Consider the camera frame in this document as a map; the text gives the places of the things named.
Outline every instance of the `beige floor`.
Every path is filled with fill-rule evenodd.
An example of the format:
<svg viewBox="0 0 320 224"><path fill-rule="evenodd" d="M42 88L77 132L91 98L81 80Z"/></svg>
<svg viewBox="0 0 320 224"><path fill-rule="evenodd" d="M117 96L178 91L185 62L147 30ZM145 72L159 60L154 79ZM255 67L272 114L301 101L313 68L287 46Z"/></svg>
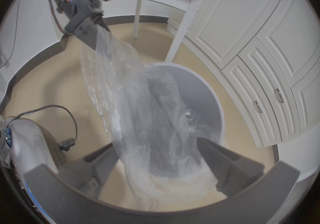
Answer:
<svg viewBox="0 0 320 224"><path fill-rule="evenodd" d="M136 40L132 38L133 24L113 25L110 29L118 39L135 47L140 57L148 62L164 61L173 40L173 35L166 30L165 24L141 23ZM9 117L48 104L59 104L68 108L78 123L79 135L76 145L65 153L67 161L78 159L110 142L110 135L104 131L101 117L90 101L83 83L79 58L81 49L82 42L71 37L64 52L43 62L18 82L3 113L4 117ZM263 163L265 171L268 171L274 165L272 148L256 148L239 110L214 75L183 44L173 62L197 72L216 92L225 115L225 140L230 149ZM57 141L74 137L73 122L62 109L46 109L29 115L28 118L44 126ZM166 205L158 210L195 208L224 198L223 194L213 189L199 201L184 205ZM100 200L138 209L127 185L121 162L118 162L106 182Z"/></svg>

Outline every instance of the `transparent trash bag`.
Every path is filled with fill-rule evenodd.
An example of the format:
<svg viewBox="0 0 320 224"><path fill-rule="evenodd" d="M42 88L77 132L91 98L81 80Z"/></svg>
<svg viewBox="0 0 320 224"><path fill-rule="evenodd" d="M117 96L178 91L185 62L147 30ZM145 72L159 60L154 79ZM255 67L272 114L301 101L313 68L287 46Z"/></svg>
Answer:
<svg viewBox="0 0 320 224"><path fill-rule="evenodd" d="M173 76L144 63L137 51L97 26L96 51L83 45L81 65L91 100L142 210L193 201L216 184L197 137L219 136L188 109Z"/></svg>

